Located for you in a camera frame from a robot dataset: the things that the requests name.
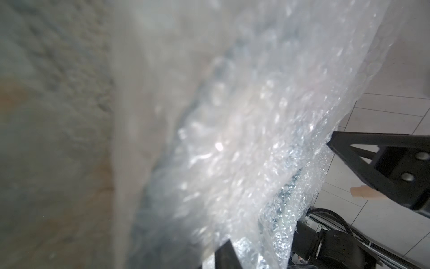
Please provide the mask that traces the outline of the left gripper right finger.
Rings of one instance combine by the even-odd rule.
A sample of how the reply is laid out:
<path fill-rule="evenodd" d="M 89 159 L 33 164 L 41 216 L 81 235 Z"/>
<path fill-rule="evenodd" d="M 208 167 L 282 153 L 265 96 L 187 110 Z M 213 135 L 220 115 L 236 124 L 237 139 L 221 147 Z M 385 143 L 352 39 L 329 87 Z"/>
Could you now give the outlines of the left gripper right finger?
<path fill-rule="evenodd" d="M 430 138 L 333 132 L 327 146 L 370 188 L 430 216 Z"/>

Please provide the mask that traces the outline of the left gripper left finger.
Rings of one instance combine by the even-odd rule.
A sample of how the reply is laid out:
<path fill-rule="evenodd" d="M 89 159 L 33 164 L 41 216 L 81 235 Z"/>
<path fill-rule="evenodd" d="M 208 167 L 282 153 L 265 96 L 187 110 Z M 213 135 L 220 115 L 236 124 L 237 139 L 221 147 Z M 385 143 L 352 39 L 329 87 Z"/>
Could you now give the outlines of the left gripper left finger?
<path fill-rule="evenodd" d="M 231 241 L 227 241 L 215 252 L 215 269 L 242 269 Z"/>

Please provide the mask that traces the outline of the bubble wrap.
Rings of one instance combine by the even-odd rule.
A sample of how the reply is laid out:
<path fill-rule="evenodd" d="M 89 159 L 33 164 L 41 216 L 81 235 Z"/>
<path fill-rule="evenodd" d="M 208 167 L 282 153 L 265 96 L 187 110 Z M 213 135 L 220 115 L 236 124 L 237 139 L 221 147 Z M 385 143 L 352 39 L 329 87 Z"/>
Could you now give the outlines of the bubble wrap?
<path fill-rule="evenodd" d="M 115 1 L 114 266 L 287 266 L 403 1 Z"/>

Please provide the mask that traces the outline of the green rimmed plate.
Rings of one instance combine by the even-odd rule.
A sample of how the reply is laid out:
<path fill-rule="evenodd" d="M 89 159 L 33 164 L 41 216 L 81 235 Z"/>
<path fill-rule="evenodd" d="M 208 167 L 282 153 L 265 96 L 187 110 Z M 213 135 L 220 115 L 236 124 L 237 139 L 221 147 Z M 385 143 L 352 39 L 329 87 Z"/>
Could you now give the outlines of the green rimmed plate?
<path fill-rule="evenodd" d="M 236 48 L 217 64 L 144 188 L 134 234 L 162 254 L 200 255 L 257 233 L 303 166 L 292 62 L 287 49 Z"/>

